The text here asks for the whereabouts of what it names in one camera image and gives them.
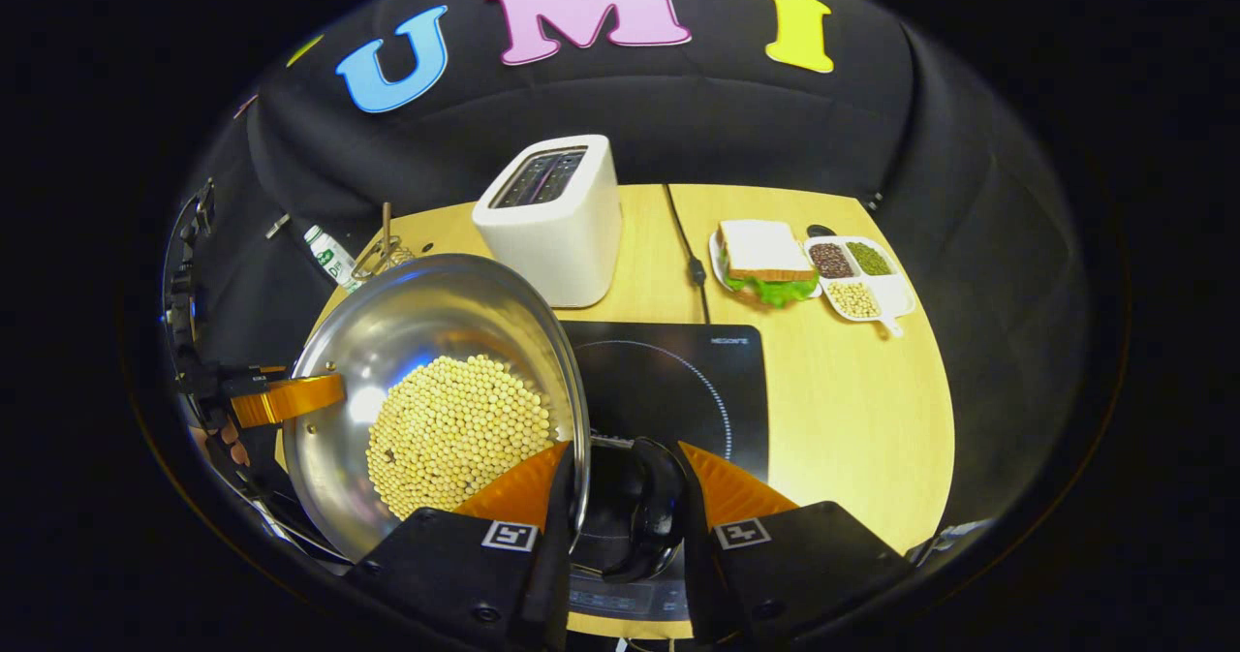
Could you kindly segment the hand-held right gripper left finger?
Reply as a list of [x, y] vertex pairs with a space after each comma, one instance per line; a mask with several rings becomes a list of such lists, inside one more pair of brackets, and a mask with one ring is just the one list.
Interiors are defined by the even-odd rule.
[[417, 509], [350, 569], [397, 619], [389, 652], [564, 651], [575, 450], [541, 450], [453, 512]]

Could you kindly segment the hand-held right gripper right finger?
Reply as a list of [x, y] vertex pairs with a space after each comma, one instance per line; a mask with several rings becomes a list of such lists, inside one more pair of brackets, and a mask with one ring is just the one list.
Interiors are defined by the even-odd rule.
[[696, 643], [818, 648], [911, 576], [913, 564], [831, 501], [800, 506], [687, 443], [684, 586]]

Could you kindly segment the stainless steel pot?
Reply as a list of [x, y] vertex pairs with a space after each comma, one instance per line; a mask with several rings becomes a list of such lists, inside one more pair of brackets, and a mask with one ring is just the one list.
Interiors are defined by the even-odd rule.
[[[346, 295], [310, 335], [293, 377], [339, 373], [345, 399], [284, 423], [284, 461], [298, 502], [335, 552], [358, 562], [402, 521], [372, 487], [366, 450], [387, 392], [434, 357], [485, 355], [512, 362], [549, 407], [557, 441], [577, 443], [573, 552], [587, 519], [591, 450], [629, 452], [630, 443], [591, 433], [570, 337], [552, 307], [507, 267], [450, 254], [403, 264]], [[646, 478], [632, 513], [629, 552], [591, 576], [616, 583], [655, 576], [680, 552], [670, 517], [672, 477], [655, 471], [653, 445], [639, 444]]]

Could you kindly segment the pile of yellow soybeans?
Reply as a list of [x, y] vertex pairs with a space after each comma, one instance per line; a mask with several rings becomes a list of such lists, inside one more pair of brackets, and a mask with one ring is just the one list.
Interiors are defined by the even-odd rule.
[[407, 518], [458, 508], [556, 441], [543, 392], [512, 362], [439, 356], [387, 392], [370, 426], [367, 472], [391, 514]]

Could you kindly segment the black induction cooktop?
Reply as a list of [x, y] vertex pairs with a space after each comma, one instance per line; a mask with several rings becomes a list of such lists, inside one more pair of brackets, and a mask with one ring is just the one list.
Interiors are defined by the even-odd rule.
[[[598, 436], [684, 441], [756, 478], [769, 466], [768, 387], [753, 326], [567, 321]], [[627, 554], [639, 504], [639, 467], [620, 450], [591, 452], [587, 519], [573, 550], [570, 612], [621, 621], [688, 620], [683, 558], [658, 575], [611, 584], [591, 570]]]

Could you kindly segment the white plastic drink bottle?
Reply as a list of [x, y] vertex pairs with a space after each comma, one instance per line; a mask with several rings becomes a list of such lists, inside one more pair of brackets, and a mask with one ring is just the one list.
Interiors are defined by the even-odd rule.
[[340, 240], [329, 236], [319, 226], [309, 227], [304, 232], [304, 240], [317, 265], [339, 288], [352, 294], [362, 286], [363, 283], [353, 276], [357, 260]]

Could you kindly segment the glass utensil holder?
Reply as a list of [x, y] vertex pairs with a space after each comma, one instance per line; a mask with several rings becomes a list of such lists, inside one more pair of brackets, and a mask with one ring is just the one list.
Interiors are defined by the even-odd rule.
[[403, 264], [415, 259], [415, 254], [402, 244], [401, 236], [389, 236], [386, 242], [374, 242], [363, 254], [351, 271], [355, 281], [365, 284], [381, 273], [403, 267]]

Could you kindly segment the white sandwich plate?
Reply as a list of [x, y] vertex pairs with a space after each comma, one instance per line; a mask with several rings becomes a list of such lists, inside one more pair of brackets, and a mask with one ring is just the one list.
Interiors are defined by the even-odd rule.
[[823, 289], [818, 276], [813, 280], [774, 283], [761, 278], [729, 276], [729, 260], [725, 252], [725, 239], [720, 232], [713, 233], [708, 240], [713, 276], [727, 294], [753, 304], [753, 306], [784, 309], [802, 300], [821, 297]]

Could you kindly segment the white toaster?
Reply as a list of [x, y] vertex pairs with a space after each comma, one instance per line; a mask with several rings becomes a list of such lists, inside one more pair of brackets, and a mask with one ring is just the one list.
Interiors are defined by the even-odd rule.
[[589, 307], [610, 290], [622, 206], [610, 140], [536, 141], [491, 181], [471, 212], [494, 259], [551, 307]]

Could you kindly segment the toast lettuce sandwich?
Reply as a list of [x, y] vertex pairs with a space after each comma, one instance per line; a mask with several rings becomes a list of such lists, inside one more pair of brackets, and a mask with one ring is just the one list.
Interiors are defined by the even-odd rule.
[[715, 232], [725, 239], [728, 275], [732, 278], [754, 276], [789, 283], [818, 276], [818, 269], [784, 221], [723, 219]]

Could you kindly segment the white divided bean dish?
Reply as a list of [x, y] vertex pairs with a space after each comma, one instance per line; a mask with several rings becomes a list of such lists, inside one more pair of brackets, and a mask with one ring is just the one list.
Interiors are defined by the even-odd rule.
[[813, 236], [804, 250], [818, 268], [823, 297], [853, 324], [878, 324], [900, 338], [900, 319], [918, 307], [908, 278], [877, 240], [864, 236]]

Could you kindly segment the black backdrop cloth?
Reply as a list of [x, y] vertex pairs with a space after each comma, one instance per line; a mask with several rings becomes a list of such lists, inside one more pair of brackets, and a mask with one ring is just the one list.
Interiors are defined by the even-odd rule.
[[370, 0], [265, 69], [190, 178], [217, 185], [195, 254], [201, 353], [298, 355], [329, 295], [306, 228], [357, 250], [381, 202], [460, 205], [521, 148], [601, 133], [625, 183], [875, 200], [945, 357], [959, 431], [945, 519], [1023, 497], [1066, 431], [1090, 306], [1066, 185], [1016, 108], [872, 0], [670, 0], [689, 33], [676, 46], [608, 38], [639, 0], [589, 0], [567, 37], [563, 2]]

